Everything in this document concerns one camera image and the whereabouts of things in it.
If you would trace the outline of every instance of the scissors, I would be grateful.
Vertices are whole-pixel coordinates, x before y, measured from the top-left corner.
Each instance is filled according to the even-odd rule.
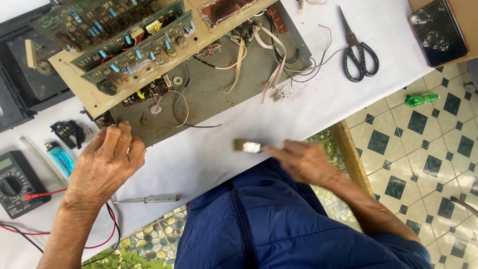
[[[357,37],[355,36],[354,32],[352,32],[352,30],[350,29],[340,6],[338,7],[338,10],[340,11],[340,16],[342,17],[342,23],[344,25],[344,30],[345,30],[345,38],[348,43],[348,47],[345,49],[344,59],[342,63],[342,67],[344,68],[345,75],[352,82],[361,82],[365,76],[367,77],[375,76],[375,74],[379,71],[379,58],[367,44],[365,44],[364,42],[362,43],[358,42]],[[355,47],[355,46],[359,50],[358,52],[360,53],[360,61],[357,60],[357,57],[355,57],[354,51],[352,50],[352,47]],[[375,69],[373,70],[373,72],[367,71],[364,49],[367,50],[368,53],[372,56],[373,62],[375,64]],[[347,64],[348,57],[352,59],[355,66],[357,66],[360,72],[360,75],[358,78],[352,77],[350,72],[348,71],[348,64]]]

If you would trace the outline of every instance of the digital multimeter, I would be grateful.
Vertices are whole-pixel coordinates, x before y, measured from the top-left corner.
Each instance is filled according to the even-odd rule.
[[[0,203],[11,219],[51,200],[51,195],[25,199],[26,194],[46,193],[45,187],[21,151],[0,156]]]

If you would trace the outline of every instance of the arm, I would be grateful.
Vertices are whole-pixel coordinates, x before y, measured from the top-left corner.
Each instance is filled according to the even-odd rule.
[[[143,141],[121,122],[100,130],[78,157],[37,269],[80,269],[100,208],[144,165]]]
[[[345,201],[366,235],[390,233],[421,243],[390,210],[332,166],[321,144],[285,140],[284,149],[264,147],[264,151],[278,159],[295,181],[323,187]]]

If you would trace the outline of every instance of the blue jacket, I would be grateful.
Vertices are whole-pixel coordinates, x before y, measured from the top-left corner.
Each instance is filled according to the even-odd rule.
[[[426,249],[327,217],[309,185],[268,159],[189,204],[176,269],[431,268]]]

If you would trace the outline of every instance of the black scissors handle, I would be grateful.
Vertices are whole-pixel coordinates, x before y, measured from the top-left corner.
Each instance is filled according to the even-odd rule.
[[[354,54],[352,48],[348,47],[348,48],[345,49],[343,65],[342,65],[343,68],[344,68],[345,75],[352,82],[361,82],[365,76],[367,76],[367,77],[375,76],[375,74],[379,71],[379,67],[380,67],[379,58],[377,57],[375,52],[367,44],[362,42],[362,43],[357,45],[357,49],[359,50],[358,53],[359,53],[359,56],[360,56],[360,61],[357,60],[357,57],[355,57],[355,54]],[[366,50],[370,54],[370,56],[372,56],[373,63],[375,65],[375,68],[372,72],[369,72],[367,70],[367,64],[365,62],[365,51],[364,50]],[[353,63],[355,64],[355,66],[357,66],[358,71],[360,72],[360,75],[359,75],[358,78],[352,77],[352,75],[348,71],[348,63],[347,63],[348,57],[350,57],[352,59]]]

